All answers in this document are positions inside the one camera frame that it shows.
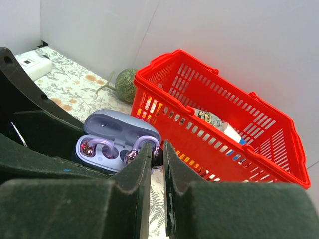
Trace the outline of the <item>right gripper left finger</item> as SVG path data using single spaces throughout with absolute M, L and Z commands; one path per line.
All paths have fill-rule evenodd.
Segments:
M 108 179 L 11 179 L 0 184 L 3 239 L 145 239 L 151 147 Z

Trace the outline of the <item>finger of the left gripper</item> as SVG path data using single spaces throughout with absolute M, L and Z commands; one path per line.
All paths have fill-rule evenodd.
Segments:
M 0 49 L 0 131 L 29 149 L 71 159 L 83 124 L 52 101 L 25 73 L 13 53 Z
M 0 183 L 11 179 L 108 179 L 111 176 L 81 164 L 49 157 L 0 135 Z

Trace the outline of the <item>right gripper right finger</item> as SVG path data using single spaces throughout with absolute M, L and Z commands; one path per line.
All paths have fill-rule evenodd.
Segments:
M 291 183 L 208 182 L 164 142 L 166 235 L 171 239 L 316 239 L 319 216 Z

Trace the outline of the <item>purple earbud charging case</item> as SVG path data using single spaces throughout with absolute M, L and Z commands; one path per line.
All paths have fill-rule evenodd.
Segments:
M 122 170 L 137 157 L 142 146 L 151 145 L 152 171 L 163 166 L 163 150 L 160 147 L 160 133 L 149 123 L 131 115 L 114 110 L 97 110 L 85 120 L 81 136 L 75 146 L 72 160 L 107 174 Z M 103 155 L 84 156 L 80 152 L 81 142 L 90 139 L 106 139 L 114 147 L 114 159 Z

